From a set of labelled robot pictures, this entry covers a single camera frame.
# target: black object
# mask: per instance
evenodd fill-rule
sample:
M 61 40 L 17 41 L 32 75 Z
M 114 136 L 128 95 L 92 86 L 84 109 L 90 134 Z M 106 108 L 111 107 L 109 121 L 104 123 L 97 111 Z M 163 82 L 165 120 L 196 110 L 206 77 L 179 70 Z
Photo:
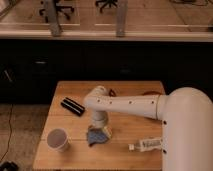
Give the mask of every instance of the black object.
M 85 111 L 83 106 L 68 97 L 61 102 L 61 105 L 78 116 L 81 116 Z
M 0 166 L 0 171 L 17 171 L 18 170 L 18 165 L 15 164 L 14 162 L 4 162 L 1 166 Z
M 103 9 L 107 6 L 107 5 L 109 5 L 109 7 L 111 8 L 112 7 L 112 5 L 114 5 L 115 7 L 117 7 L 117 3 L 118 2 L 118 0 L 96 0 L 95 1 L 95 6 L 99 6 L 99 3 L 103 3 L 103 5 L 100 7 L 100 13 L 102 13 L 103 12 Z
M 63 11 L 63 9 L 70 9 L 71 12 L 74 12 L 75 9 L 74 9 L 72 6 L 59 6 L 59 5 L 58 5 L 59 1 L 60 1 L 60 0 L 54 0 L 54 5 L 55 5 L 56 11 L 57 11 L 57 12 L 63 13 L 64 16 L 66 17 L 66 19 L 67 19 L 67 20 L 70 20 L 70 16 L 69 16 L 67 13 L 65 13 L 65 12 Z M 40 16 L 43 16 L 43 15 L 44 15 L 44 11 L 45 11 L 44 8 L 40 9 L 40 10 L 39 10 L 39 15 L 40 15 Z M 48 17 L 47 17 L 47 16 L 45 16 L 45 22 L 48 23 Z

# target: cable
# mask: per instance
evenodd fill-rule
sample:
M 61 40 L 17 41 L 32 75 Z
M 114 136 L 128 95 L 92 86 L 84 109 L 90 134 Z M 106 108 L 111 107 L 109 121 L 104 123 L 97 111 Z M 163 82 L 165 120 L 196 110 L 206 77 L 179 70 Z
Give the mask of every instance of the cable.
M 9 116 L 9 127 L 10 127 L 10 133 L 9 133 L 9 138 L 8 138 L 8 141 L 7 141 L 7 149 L 5 151 L 5 153 L 3 154 L 3 156 L 1 157 L 0 159 L 0 163 L 2 162 L 2 160 L 4 159 L 4 157 L 7 155 L 8 151 L 9 151 L 9 147 L 10 147 L 10 140 L 11 140 L 11 136 L 12 136 L 12 125 L 11 125 L 11 118 L 12 118 L 12 112 L 13 112 L 13 104 L 10 108 L 10 116 Z
M 192 2 L 184 2 L 183 0 L 169 0 L 169 1 L 172 3 L 175 3 L 175 4 L 189 4 L 189 5 L 195 5 L 195 6 L 207 6 L 209 4 L 209 2 L 212 3 L 211 0 L 205 0 L 204 4 L 195 4 Z

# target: chair wheel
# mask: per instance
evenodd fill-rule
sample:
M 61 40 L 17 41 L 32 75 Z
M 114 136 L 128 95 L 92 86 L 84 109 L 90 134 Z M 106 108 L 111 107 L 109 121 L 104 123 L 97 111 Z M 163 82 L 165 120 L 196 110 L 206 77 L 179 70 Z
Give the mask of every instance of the chair wheel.
M 48 17 L 47 17 L 47 16 L 45 16 L 45 22 L 46 22 L 46 23 L 48 23 L 48 22 L 49 22 L 49 20 L 48 20 Z
M 43 16 L 43 12 L 42 12 L 41 10 L 39 11 L 39 15 L 40 15 L 40 16 Z
M 67 20 L 70 20 L 70 16 L 66 16 Z
M 98 7 L 98 2 L 95 2 L 95 6 Z
M 18 171 L 19 167 L 14 162 L 4 162 L 2 165 L 0 165 L 0 170 L 8 170 L 8 171 Z

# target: white cup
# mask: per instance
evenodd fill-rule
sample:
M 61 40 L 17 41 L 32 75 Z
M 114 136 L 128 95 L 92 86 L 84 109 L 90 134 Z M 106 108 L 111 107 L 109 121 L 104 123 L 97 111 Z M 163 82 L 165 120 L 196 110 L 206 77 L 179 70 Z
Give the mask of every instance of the white cup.
M 56 128 L 50 131 L 47 136 L 47 144 L 58 152 L 64 152 L 68 149 L 69 142 L 65 130 Z

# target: black cabinet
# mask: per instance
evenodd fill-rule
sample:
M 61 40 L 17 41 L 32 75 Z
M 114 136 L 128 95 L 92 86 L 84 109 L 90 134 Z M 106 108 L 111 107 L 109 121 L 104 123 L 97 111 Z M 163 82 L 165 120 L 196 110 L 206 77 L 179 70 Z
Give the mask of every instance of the black cabinet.
M 51 102 L 59 80 L 160 80 L 213 99 L 212 43 L 0 40 L 0 101 Z
M 58 80 L 83 74 L 82 51 L 66 41 L 4 40 L 0 101 L 50 102 Z

